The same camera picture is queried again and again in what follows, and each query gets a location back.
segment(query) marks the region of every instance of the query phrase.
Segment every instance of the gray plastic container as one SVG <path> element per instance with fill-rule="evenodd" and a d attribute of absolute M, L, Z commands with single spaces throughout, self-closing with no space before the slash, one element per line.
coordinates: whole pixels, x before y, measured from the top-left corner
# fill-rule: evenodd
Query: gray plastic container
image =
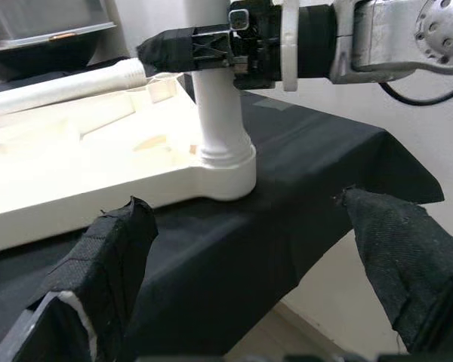
<path fill-rule="evenodd" d="M 105 23 L 110 22 L 100 0 L 0 0 L 2 47 Z"/>

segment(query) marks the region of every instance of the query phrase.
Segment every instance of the white tube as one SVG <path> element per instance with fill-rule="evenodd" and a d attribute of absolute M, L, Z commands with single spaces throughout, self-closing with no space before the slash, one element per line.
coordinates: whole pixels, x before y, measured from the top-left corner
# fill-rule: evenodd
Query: white tube
<path fill-rule="evenodd" d="M 228 22 L 230 0 L 184 0 L 186 26 Z M 240 93 L 230 69 L 193 73 L 196 104 L 202 125 L 199 154 L 211 167 L 233 167 L 254 158 L 254 147 L 242 122 Z"/>
<path fill-rule="evenodd" d="M 146 85 L 143 64 L 122 60 L 104 69 L 0 92 L 0 115 Z"/>

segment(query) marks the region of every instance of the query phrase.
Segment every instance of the table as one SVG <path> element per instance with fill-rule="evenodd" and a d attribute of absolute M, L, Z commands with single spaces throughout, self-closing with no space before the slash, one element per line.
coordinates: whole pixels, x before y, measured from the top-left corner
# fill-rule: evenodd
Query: table
<path fill-rule="evenodd" d="M 156 211 L 159 236 L 119 361 L 227 352 L 351 229 L 338 199 L 346 187 L 421 204 L 443 199 L 385 130 L 254 94 L 242 105 L 257 187 L 239 201 Z M 81 233 L 0 252 L 0 341 Z"/>

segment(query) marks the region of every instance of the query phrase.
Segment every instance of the white wall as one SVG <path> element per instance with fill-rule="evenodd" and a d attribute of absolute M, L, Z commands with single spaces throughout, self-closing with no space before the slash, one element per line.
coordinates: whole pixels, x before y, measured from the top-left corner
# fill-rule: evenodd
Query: white wall
<path fill-rule="evenodd" d="M 453 89 L 453 77 L 417 72 L 395 86 L 411 97 L 428 98 Z M 280 84 L 259 93 L 386 128 L 440 181 L 446 201 L 427 209 L 453 235 L 453 100 L 414 108 L 391 100 L 376 84 L 334 86 L 321 79 L 300 81 L 294 94 L 284 93 Z M 353 233 L 329 250 L 284 301 L 344 348 L 367 357 L 398 351 Z"/>

